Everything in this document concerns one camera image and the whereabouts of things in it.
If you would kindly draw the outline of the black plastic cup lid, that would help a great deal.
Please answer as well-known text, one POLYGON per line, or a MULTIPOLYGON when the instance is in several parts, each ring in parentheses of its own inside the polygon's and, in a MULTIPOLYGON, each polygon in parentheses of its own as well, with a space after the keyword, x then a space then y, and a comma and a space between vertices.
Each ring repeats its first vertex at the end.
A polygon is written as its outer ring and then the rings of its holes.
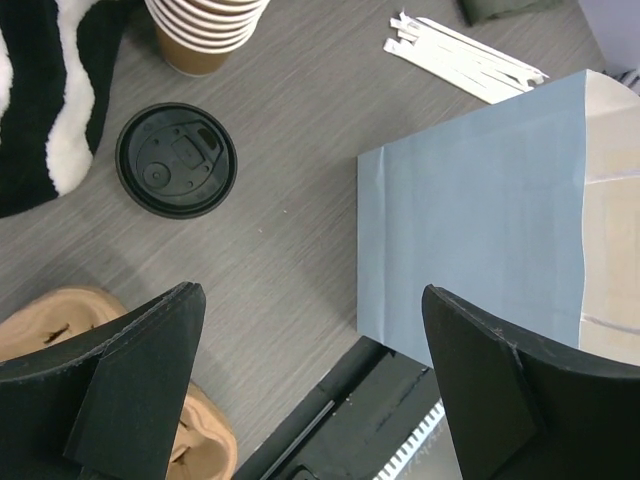
POLYGON ((160 217, 203 216, 231 192, 238 173, 233 140, 210 113, 160 103, 136 113, 115 147, 120 183, 139 206, 160 217))

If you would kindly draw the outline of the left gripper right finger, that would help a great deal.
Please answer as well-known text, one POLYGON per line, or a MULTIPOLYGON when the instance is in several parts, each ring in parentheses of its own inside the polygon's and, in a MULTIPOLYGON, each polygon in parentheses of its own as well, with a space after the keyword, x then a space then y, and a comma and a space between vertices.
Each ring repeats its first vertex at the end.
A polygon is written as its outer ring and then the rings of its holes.
POLYGON ((639 369, 429 285, 422 315, 465 479, 636 479, 639 369))

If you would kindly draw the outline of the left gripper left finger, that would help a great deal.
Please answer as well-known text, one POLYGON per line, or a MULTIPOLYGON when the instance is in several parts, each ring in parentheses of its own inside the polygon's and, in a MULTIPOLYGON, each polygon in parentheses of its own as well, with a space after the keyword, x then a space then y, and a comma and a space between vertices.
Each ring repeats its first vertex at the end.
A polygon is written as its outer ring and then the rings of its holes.
POLYGON ((4 479, 165 477, 205 315, 183 282, 105 325, 1 364, 4 479))

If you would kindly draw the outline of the light blue paper bag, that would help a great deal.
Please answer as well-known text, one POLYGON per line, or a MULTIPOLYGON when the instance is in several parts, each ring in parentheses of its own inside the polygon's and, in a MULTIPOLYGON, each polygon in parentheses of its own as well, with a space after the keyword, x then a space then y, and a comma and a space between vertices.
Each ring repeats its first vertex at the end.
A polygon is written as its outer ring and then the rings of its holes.
POLYGON ((638 94, 585 70, 360 155, 359 333, 429 364, 428 285, 637 364, 638 94))

